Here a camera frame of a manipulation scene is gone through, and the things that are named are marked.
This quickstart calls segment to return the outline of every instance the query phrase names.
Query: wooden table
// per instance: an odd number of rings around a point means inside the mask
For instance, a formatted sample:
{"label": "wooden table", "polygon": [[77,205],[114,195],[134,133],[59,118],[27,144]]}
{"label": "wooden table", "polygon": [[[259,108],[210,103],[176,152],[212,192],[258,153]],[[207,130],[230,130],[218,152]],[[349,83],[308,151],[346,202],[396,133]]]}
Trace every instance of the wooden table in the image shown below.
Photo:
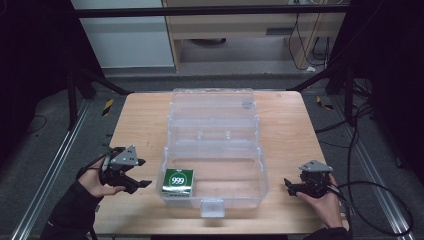
{"label": "wooden table", "polygon": [[98,234],[292,234],[322,227],[313,210],[282,187],[284,178],[300,181],[301,164],[311,159],[325,162],[299,93],[254,91],[270,191],[257,209],[227,210],[222,219],[202,219],[199,209],[167,207],[156,194],[171,97],[172,93],[128,96],[111,146],[135,145],[138,157],[147,163],[127,173],[153,183],[133,195],[105,197],[94,225]]}

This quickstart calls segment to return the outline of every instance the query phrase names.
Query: plastic box lid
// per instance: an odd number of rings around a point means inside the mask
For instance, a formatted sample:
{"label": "plastic box lid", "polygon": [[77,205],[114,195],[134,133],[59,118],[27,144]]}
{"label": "plastic box lid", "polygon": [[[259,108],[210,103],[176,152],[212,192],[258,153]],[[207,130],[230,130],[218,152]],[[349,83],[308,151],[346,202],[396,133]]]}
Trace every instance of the plastic box lid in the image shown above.
{"label": "plastic box lid", "polygon": [[[193,170],[190,195],[162,194],[167,169]],[[268,193],[252,89],[176,89],[157,193],[167,205],[223,217],[228,208],[255,208]]]}

